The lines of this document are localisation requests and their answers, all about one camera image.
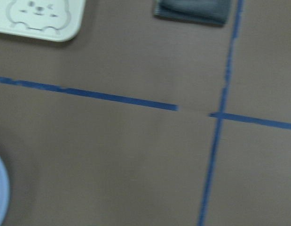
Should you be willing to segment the grey folded cloth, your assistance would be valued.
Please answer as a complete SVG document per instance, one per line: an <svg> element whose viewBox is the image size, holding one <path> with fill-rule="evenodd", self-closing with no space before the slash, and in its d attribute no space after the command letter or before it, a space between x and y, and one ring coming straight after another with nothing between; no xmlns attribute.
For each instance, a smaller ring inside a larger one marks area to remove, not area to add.
<svg viewBox="0 0 291 226"><path fill-rule="evenodd" d="M230 0L157 0L153 9L156 16L188 22L226 24Z"/></svg>

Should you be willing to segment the long blue tape strip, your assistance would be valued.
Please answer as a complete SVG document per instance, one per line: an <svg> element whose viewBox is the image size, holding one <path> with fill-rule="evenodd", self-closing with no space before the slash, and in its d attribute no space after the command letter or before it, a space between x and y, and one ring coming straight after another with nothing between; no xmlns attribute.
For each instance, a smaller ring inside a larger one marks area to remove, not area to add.
<svg viewBox="0 0 291 226"><path fill-rule="evenodd" d="M125 104L131 105L140 105L145 107L157 108L157 109L164 109L169 111L177 111L179 110L178 105L132 98L132 97L124 97L112 94L105 94L100 92L94 92L89 90L83 89L75 89L75 88L63 88L57 85L45 84L45 83L38 83L33 81L24 81L24 80L14 80L12 78L1 77L0 76L0 83L7 84L7 85L14 85L14 86L21 86L31 89L39 89L39 90L46 90L58 93L64 93L69 95L81 96L81 97L90 97L96 98L101 100L108 100L114 102L120 102ZM225 113L223 115L224 120L229 121L238 121L244 123L253 123L268 127L280 128L280 129L289 129L291 130L291 123L282 122L282 121L273 121L273 120L266 120L266 119L259 119L249 116L237 115L237 114L230 114Z"/></svg>

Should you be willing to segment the light blue plate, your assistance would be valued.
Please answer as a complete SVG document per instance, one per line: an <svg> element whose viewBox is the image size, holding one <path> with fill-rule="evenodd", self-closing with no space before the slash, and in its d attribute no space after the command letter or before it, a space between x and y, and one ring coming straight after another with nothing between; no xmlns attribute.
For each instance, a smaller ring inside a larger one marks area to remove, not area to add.
<svg viewBox="0 0 291 226"><path fill-rule="evenodd" d="M0 157L0 226L8 212L10 200L10 183L5 164Z"/></svg>

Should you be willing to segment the white bear print tray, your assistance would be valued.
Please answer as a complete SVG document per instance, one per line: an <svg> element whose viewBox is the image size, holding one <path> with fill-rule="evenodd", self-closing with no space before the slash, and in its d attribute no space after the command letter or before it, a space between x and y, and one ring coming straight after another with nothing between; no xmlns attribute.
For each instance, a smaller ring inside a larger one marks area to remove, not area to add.
<svg viewBox="0 0 291 226"><path fill-rule="evenodd" d="M85 0L0 0L0 33L65 42L81 27Z"/></svg>

